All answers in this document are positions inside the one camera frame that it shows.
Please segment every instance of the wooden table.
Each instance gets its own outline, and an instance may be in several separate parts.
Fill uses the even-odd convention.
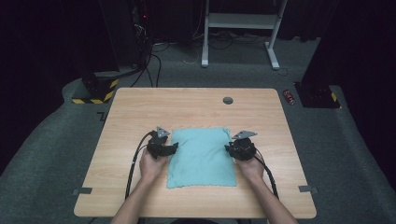
[[[223,103],[226,96],[233,98],[231,105]],[[242,130],[257,132],[250,139],[273,173],[280,201],[297,218],[316,215],[310,192],[298,188],[307,183],[275,90],[121,88],[82,186],[92,188],[92,192],[79,194],[77,216],[113,217],[117,213],[124,201],[135,149],[142,137],[158,125],[170,133],[190,127],[227,127],[232,135]],[[234,168],[236,187],[167,189],[166,164],[142,205],[141,217],[265,217],[239,168]],[[131,190],[139,178],[136,165]],[[263,178],[270,187],[268,175]]]

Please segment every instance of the hand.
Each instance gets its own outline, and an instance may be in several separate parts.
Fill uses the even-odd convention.
[[[152,182],[160,174],[163,165],[168,161],[168,157],[158,157],[157,160],[152,158],[151,154],[144,149],[140,159],[141,180]]]
[[[239,165],[242,174],[248,181],[252,182],[253,180],[262,180],[264,167],[256,159],[251,158],[248,161],[235,160],[235,162]]]

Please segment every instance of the small round object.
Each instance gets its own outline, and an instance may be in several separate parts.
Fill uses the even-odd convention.
[[[230,105],[230,104],[233,103],[233,98],[231,98],[229,96],[226,96],[226,97],[223,98],[223,103],[226,104],[226,105]]]

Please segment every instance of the dark background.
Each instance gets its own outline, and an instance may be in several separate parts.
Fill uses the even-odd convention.
[[[63,38],[64,2],[73,3],[19,0],[0,5],[1,172],[36,125],[63,103],[62,87],[80,77]],[[277,2],[273,7],[273,0],[244,1],[242,6],[240,0],[212,0],[211,10],[273,13]],[[189,44],[198,24],[198,33],[203,31],[201,4],[199,0],[155,1],[151,4],[154,33]],[[299,36],[302,41],[323,37],[319,45],[324,51],[315,57],[326,64],[318,77],[331,77],[328,84],[342,87],[366,145],[395,188],[394,11],[387,0],[289,0],[278,37]],[[96,65],[90,64],[91,70]]]

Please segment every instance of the light blue towel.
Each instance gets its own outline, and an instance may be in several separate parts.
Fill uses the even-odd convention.
[[[178,148],[169,161],[167,187],[235,187],[233,159],[224,147],[230,141],[230,130],[226,128],[174,130],[172,144],[178,142]]]

